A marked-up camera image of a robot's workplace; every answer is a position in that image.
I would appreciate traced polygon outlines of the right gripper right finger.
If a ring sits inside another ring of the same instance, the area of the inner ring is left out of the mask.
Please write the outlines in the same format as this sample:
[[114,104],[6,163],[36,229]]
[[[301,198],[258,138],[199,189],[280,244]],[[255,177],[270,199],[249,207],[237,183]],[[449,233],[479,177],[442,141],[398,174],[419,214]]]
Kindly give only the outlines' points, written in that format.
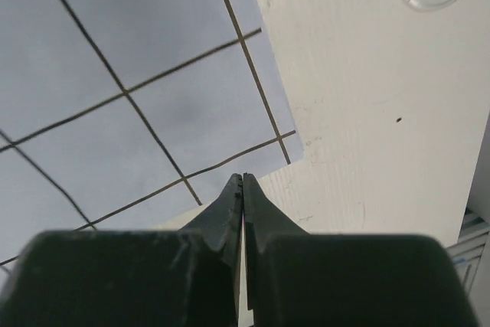
[[257,326],[476,326],[439,242],[310,234],[243,177],[247,302]]

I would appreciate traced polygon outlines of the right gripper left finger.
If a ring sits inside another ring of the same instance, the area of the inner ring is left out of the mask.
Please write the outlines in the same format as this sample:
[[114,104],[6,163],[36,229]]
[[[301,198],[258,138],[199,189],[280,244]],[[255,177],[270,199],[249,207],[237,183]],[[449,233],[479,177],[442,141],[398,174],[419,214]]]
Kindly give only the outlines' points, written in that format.
[[45,231],[1,291],[3,326],[235,326],[243,179],[177,231]]

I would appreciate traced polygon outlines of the blue checkered cloth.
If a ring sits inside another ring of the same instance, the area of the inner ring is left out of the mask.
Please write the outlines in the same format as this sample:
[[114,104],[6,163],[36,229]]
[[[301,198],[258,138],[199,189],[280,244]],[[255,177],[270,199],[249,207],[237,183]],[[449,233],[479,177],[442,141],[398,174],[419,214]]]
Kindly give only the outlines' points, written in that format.
[[303,144],[257,0],[1,0],[1,277],[46,230],[154,228]]

